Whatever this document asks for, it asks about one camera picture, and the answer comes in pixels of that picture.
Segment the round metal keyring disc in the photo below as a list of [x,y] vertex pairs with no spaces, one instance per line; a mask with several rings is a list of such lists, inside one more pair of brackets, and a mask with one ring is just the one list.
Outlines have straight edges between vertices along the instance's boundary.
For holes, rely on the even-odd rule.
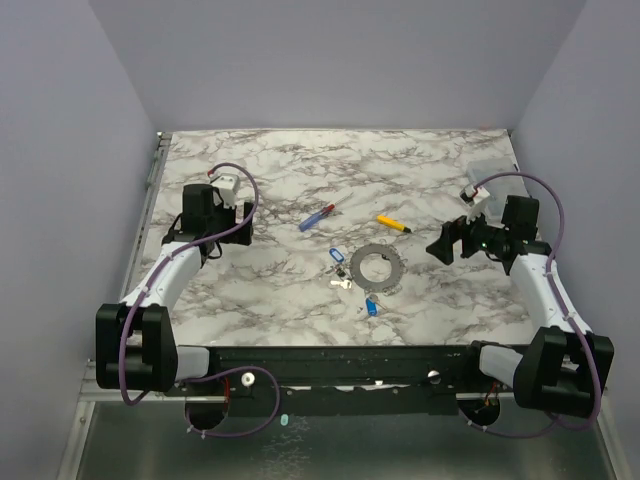
[[388,294],[399,286],[405,265],[394,247],[371,243],[353,252],[349,270],[352,280],[361,289]]

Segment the blue red screwdriver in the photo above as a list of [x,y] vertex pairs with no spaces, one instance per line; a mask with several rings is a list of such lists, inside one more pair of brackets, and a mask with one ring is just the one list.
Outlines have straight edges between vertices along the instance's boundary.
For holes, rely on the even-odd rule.
[[335,208],[338,205],[340,205],[342,202],[350,199],[351,197],[352,197],[352,193],[344,196],[343,198],[337,200],[336,202],[333,202],[333,203],[321,208],[319,211],[313,213],[312,215],[310,215],[307,219],[305,219],[303,222],[301,222],[298,225],[299,231],[300,232],[308,231],[315,224],[320,222],[322,219],[328,217],[335,210]]

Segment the clear plastic box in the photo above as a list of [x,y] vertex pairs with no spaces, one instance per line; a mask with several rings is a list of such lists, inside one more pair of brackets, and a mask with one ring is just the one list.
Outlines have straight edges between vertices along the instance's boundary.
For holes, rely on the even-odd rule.
[[[467,177],[471,183],[497,173],[516,172],[517,165],[509,158],[493,158],[470,162],[467,167]],[[528,197],[524,180],[519,176],[507,176],[492,180],[484,185],[491,199],[485,207],[484,214],[491,223],[499,224],[503,215],[505,203],[509,195]]]

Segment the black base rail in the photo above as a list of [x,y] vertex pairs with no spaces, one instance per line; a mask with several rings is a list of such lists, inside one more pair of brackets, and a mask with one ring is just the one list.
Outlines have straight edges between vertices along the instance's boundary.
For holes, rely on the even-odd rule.
[[211,347],[228,371],[233,417],[454,415],[493,379],[472,346]]

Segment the silver key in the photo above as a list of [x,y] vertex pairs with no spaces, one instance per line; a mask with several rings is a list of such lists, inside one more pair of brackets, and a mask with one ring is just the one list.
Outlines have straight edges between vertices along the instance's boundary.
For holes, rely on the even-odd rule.
[[345,280],[331,280],[330,284],[332,286],[339,286],[345,290],[350,289],[352,287],[352,281],[349,279]]

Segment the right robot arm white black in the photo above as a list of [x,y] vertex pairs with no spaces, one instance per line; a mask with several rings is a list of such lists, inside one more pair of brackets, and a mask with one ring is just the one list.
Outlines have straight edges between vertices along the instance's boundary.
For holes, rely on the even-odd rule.
[[512,347],[479,342],[476,357],[459,367],[461,383],[481,391],[494,379],[514,392],[528,409],[578,418],[590,417],[601,395],[614,356],[611,340],[596,335],[574,310],[559,279],[551,246],[536,238],[539,203],[510,195],[501,224],[490,225],[483,213],[444,223],[428,254],[449,265],[461,244],[461,255],[478,252],[503,266],[523,296],[537,331],[522,353]]

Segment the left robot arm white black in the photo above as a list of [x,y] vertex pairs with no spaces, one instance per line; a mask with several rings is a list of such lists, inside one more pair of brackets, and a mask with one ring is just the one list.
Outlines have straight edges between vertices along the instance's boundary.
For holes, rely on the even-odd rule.
[[221,371],[204,347],[178,346],[170,314],[183,290],[223,243],[252,242],[252,202],[236,221],[240,179],[222,174],[209,184],[183,188],[182,212],[162,239],[161,251],[141,282],[120,302],[96,313],[96,381],[103,389],[168,392],[186,380],[206,395],[220,385]]

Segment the black key fob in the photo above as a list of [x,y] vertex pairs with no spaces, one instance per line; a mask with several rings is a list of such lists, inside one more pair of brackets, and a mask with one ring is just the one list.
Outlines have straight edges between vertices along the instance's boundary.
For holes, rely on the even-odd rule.
[[336,265],[329,268],[328,270],[325,271],[325,275],[337,275],[341,279],[347,277],[346,271],[340,265]]

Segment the aluminium frame rail left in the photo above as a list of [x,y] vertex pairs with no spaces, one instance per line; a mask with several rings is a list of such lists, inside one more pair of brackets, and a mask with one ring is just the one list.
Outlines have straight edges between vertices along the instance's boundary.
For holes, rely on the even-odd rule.
[[158,143],[154,151],[151,167],[145,181],[145,197],[142,205],[136,233],[134,234],[133,247],[127,263],[123,284],[118,295],[117,304],[137,285],[138,273],[142,263],[144,247],[149,233],[149,226],[153,209],[157,200],[161,185],[161,179],[166,165],[167,155],[170,149],[173,133],[158,132]]

